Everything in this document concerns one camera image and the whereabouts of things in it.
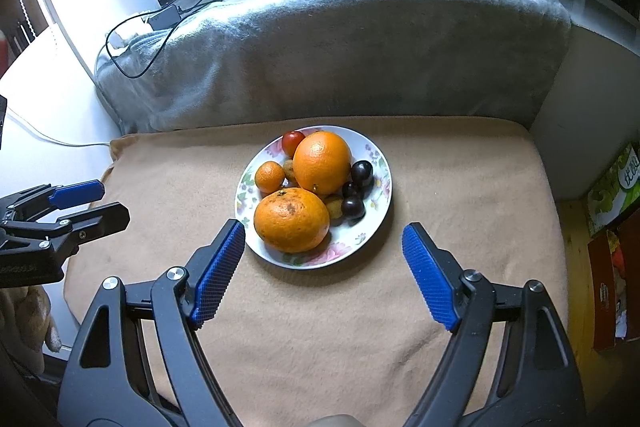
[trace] white plate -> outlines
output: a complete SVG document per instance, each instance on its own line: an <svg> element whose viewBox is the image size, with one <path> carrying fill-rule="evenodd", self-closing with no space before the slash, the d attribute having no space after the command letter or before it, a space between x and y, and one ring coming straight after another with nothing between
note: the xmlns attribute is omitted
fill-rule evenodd
<svg viewBox="0 0 640 427"><path fill-rule="evenodd" d="M294 270L308 270L321 268L337 263L350 256L362 247L378 229L385 218L391 202L391 172L385 155L366 136L344 127L334 125L318 125L299 129L309 135L316 131L331 131L341 136L351 149L351 162L369 160L373 165L375 182L364 199L366 214L354 225L345 219L332 221L327 237L319 247L300 254L287 254L265 245L258 237L254 228L254 212L258 202L262 199L260 191L255 186L255 171L269 160L283 164L287 155L282 151L280 138L272 141L267 147L255 155L251 163L240 178L236 189L236 219L246 229L246 243L255 253L265 261L277 266Z"/></svg>

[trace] green box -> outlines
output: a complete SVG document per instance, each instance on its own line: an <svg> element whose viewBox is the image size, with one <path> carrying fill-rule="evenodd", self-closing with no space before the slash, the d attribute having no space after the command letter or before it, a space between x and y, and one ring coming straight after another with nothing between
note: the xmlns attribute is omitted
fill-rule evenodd
<svg viewBox="0 0 640 427"><path fill-rule="evenodd" d="M638 148L625 147L612 166L591 187L584 199L591 237L640 198Z"/></svg>

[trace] plate rim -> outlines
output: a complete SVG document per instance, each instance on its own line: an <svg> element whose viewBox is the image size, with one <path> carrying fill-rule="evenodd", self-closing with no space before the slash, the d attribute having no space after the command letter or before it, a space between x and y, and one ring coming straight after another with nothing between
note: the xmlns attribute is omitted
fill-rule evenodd
<svg viewBox="0 0 640 427"><path fill-rule="evenodd" d="M344 259L347 259L352 254L356 253L360 248L362 248L364 245L367 244L369 239L371 239L371 237L373 237L376 234L376 232L378 231L378 229L382 225L382 222L385 220L386 214L389 211L389 207L391 206L391 199L393 197L393 188L394 188L393 185L394 185L394 182L393 182L393 176L391 175L391 166L389 165L389 162L386 159L385 154L382 152L380 147L378 147L375 144L375 142L373 142L372 139L370 139L369 137L367 137L364 134L360 133L359 131L356 131L356 130L350 128L350 127L344 127L344 126L341 126L341 125L316 124L316 125L307 125L307 126L304 126L304 127L299 127L297 129L294 129L294 130L302 132L302 131L304 131L306 129L313 129L313 128L320 128L321 130L344 129L344 130L353 132L353 133L361 136L362 138L364 138L364 140L366 142L368 142L368 143L372 144L373 146L375 146L375 148L378 150L378 152L380 152L380 157L385 161L386 168L388 169L388 172L389 172L389 198L388 198L388 201L386 203L386 208L384 210L384 214L382 216L382 219L380 219L380 222L376 226L375 230L371 234L367 235L367 237L364 239L364 241L362 243L360 243L359 245L356 245L355 248L353 248L350 252L344 254L341 257L337 257L336 259L332 259L331 261L327 261L326 263L323 263L323 264L309 265L309 266L302 266L302 265L301 266L295 266L295 265L292 265L292 264L284 264L284 263L281 263L280 261L276 261L274 259L267 259L265 256L261 255L259 252L255 251L254 248L251 247L251 245L249 245L247 242L245 242L245 244L251 249L252 252L254 252L258 257L260 257L264 261L267 261L267 263L273 264L274 266L279 266L281 268L286 268L286 269L289 269L289 270L315 270L315 269L318 269L318 268L325 268L327 266L331 266L332 264L339 263L340 261L343 261ZM271 145L273 145L274 143L276 143L280 139L282 139L282 136L278 136L277 138L275 138L272 141L270 141L267 145L265 145L257 153L255 153L255 155L251 158L251 160L249 160L249 163L247 163L246 167L242 171L240 179L238 180L238 185L236 185L236 194L235 194L236 196L238 195L238 192L240 190L240 185L242 184L242 180L244 179L244 176L247 173L247 170L253 164L254 160L258 157L258 155L262 154ZM239 218L239 216L238 216L238 208L236 206L234 208L234 217L236 219Z"/></svg>

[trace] white table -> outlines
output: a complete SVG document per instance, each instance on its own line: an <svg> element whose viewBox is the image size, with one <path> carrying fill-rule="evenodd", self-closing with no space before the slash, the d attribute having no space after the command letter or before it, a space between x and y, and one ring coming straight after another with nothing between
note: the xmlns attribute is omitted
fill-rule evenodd
<svg viewBox="0 0 640 427"><path fill-rule="evenodd" d="M7 97L9 108L57 140L82 144L108 142L120 136L98 101L94 84L57 26L42 32L12 64L0 79L0 94ZM68 185L100 178L110 164L106 146L71 148L52 144L37 137L11 112L7 114L0 150L3 196L35 185ZM70 208L63 213L81 209ZM63 213L54 212L43 221L55 221ZM63 283L45 288L64 346L59 356L68 359L78 323L63 298Z"/></svg>

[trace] screw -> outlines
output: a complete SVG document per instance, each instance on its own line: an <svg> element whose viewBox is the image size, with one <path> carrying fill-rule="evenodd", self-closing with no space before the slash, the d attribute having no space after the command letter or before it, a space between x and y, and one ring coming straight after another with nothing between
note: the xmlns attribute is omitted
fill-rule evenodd
<svg viewBox="0 0 640 427"><path fill-rule="evenodd" d="M182 279L183 275L184 275L184 268L181 268L180 266L174 266L173 268L170 268L166 273L167 279L171 279L172 281L177 281L178 279Z"/></svg>
<svg viewBox="0 0 640 427"><path fill-rule="evenodd" d="M482 274L477 270L465 270L464 275L469 282L478 282L482 279Z"/></svg>
<svg viewBox="0 0 640 427"><path fill-rule="evenodd" d="M540 281L532 280L529 281L529 289L535 293L542 293L542 290L545 289L545 285Z"/></svg>
<svg viewBox="0 0 640 427"><path fill-rule="evenodd" d="M115 277L107 277L102 281L102 287L105 290L113 290L118 285L118 280Z"/></svg>

